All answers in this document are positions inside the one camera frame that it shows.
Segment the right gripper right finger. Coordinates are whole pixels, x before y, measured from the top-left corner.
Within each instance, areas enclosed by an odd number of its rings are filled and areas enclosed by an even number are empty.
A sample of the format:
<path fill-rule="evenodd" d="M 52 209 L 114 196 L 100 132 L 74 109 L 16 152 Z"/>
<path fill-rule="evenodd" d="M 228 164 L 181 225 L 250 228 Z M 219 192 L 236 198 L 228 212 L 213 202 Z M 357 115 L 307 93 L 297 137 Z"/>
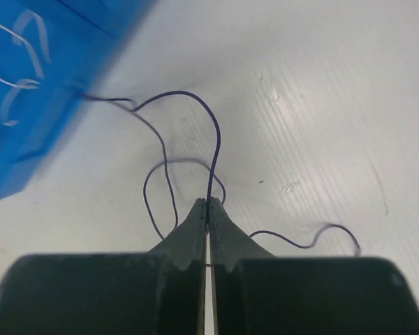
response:
<path fill-rule="evenodd" d="M 279 258 L 208 207 L 216 334 L 419 334 L 401 271 L 373 257 Z"/>

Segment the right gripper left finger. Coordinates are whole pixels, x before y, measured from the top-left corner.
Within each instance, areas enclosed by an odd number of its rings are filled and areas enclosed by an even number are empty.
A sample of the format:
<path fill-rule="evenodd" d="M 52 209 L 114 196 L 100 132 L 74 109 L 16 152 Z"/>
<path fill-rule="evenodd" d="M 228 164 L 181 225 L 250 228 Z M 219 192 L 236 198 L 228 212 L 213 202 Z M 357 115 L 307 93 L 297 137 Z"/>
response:
<path fill-rule="evenodd" d="M 32 254 L 0 281 L 0 334 L 203 334 L 206 204 L 146 253 Z"/>

